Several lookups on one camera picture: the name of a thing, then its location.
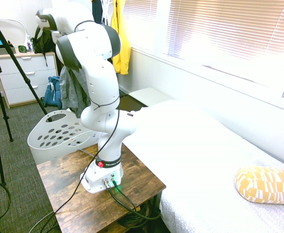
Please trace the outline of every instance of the black backpack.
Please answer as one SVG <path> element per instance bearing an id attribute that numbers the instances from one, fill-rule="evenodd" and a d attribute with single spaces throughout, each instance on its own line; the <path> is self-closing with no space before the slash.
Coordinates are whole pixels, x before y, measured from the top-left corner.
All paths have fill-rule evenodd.
<path id="1" fill-rule="evenodd" d="M 35 37 L 32 38 L 34 52 L 42 53 L 46 59 L 46 52 L 50 51 L 55 52 L 55 44 L 52 40 L 50 31 L 42 31 L 41 36 L 38 37 L 39 32 L 40 32 L 40 27 L 38 26 L 35 32 Z"/>

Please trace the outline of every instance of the wooden table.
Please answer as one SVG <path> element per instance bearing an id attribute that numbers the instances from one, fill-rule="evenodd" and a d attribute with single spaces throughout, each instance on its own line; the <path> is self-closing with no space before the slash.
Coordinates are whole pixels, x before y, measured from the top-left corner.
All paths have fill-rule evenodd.
<path id="1" fill-rule="evenodd" d="M 94 155 L 98 146 L 95 144 L 84 150 Z M 77 151 L 37 166 L 54 211 L 70 198 L 80 174 L 91 159 L 88 154 Z M 137 206 L 153 197 L 158 204 L 166 186 L 125 145 L 122 145 L 122 167 L 124 175 L 119 186 L 122 192 Z M 116 196 L 130 205 L 119 193 Z M 107 190 L 90 194 L 80 185 L 72 200 L 59 210 L 56 218 L 62 233 L 120 233 L 128 229 L 120 226 L 117 220 L 128 212 Z"/>

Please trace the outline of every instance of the gray carpet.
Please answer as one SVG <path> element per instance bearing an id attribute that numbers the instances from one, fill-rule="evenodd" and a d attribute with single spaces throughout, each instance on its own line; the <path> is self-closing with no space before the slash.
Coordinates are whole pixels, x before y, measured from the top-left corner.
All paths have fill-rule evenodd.
<path id="1" fill-rule="evenodd" d="M 0 108 L 0 153 L 5 175 L 6 187 L 11 193 L 11 206 L 8 213 L 0 219 L 2 233 L 28 233 L 41 218 L 52 211 L 47 193 L 43 187 L 35 161 L 27 144 L 27 136 L 44 116 L 38 103 L 8 109 L 9 125 L 14 141 L 9 141 L 5 121 Z M 57 110 L 47 107 L 47 112 Z M 7 196 L 0 187 L 0 214 L 5 211 Z M 56 222 L 55 218 L 44 230 L 46 232 Z M 33 233 L 39 232 L 42 221 Z"/>

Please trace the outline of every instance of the yellow jacket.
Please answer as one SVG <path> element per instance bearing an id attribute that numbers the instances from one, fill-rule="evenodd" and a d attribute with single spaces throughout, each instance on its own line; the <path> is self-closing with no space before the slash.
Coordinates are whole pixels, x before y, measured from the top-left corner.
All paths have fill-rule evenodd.
<path id="1" fill-rule="evenodd" d="M 122 11 L 126 0 L 114 0 L 114 12 L 111 27 L 114 28 L 121 40 L 120 53 L 113 57 L 113 65 L 116 73 L 128 74 L 129 60 L 131 54 L 131 43 L 128 37 L 126 22 Z"/>

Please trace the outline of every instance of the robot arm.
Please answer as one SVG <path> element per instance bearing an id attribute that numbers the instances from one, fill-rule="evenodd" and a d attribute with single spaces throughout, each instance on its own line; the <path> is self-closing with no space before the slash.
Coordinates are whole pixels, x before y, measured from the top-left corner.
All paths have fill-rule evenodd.
<path id="1" fill-rule="evenodd" d="M 74 7 L 70 7 L 71 4 L 60 10 L 40 10 L 37 19 L 43 29 L 58 30 L 63 35 L 56 42 L 60 61 L 69 69 L 85 72 L 91 105 L 83 110 L 81 122 L 86 128 L 107 133 L 98 142 L 99 150 L 114 131 L 119 117 L 113 137 L 90 165 L 84 176 L 86 181 L 82 181 L 89 192 L 95 193 L 105 189 L 102 179 L 108 177 L 110 181 L 111 175 L 120 184 L 123 175 L 121 144 L 134 133 L 136 123 L 132 114 L 116 110 L 120 102 L 118 81 L 113 65 L 106 59 L 120 52 L 117 32 L 95 23 L 85 6 L 74 3 Z"/>

